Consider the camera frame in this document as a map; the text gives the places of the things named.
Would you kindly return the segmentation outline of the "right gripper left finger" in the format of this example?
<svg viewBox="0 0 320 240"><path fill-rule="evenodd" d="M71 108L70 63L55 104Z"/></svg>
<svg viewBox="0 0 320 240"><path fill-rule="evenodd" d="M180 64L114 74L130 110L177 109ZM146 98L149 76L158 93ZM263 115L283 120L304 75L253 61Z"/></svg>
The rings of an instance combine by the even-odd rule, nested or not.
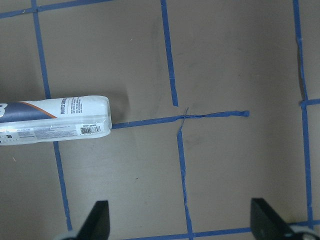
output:
<svg viewBox="0 0 320 240"><path fill-rule="evenodd" d="M76 240L108 240L110 236L110 212L107 200L96 201L78 231Z"/></svg>

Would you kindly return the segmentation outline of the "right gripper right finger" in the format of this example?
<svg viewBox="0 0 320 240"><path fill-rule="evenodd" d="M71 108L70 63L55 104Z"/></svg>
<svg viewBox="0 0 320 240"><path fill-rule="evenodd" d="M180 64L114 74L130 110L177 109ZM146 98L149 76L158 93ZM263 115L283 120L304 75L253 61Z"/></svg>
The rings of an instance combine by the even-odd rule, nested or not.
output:
<svg viewBox="0 0 320 240"><path fill-rule="evenodd" d="M250 230L256 240L290 240L295 235L263 198L250 201Z"/></svg>

